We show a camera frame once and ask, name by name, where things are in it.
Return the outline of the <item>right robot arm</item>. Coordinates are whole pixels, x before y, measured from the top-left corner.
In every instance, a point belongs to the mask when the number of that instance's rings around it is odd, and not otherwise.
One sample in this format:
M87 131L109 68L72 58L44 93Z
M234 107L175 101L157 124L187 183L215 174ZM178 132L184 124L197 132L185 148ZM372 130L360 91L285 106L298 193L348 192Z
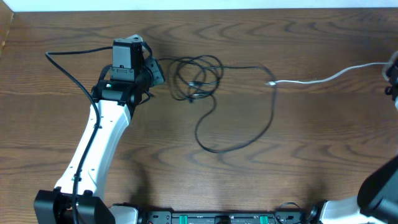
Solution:
M384 93L391 96L397 111L397 51L387 62L372 62L345 68L340 72L312 81L279 80L305 85L325 83L333 80L348 70L371 65L383 65L382 76L389 85ZM274 212L275 223L397 223L397 155L371 174L361 185L357 196L343 200L324 200L305 212L289 211L295 216L283 217Z

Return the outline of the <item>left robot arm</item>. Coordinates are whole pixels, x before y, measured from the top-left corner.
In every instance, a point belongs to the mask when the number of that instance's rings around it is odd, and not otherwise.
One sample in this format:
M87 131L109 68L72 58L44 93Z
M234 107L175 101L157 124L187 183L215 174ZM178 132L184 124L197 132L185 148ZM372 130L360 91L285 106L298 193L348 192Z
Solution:
M149 88L165 81L152 49L138 35L115 39L113 62L101 71L88 91L46 52L46 58L88 97L90 115L71 162L53 190L40 190L34 200L39 223L140 223L146 218L131 205L107 207L106 180L118 142L134 111L152 98Z

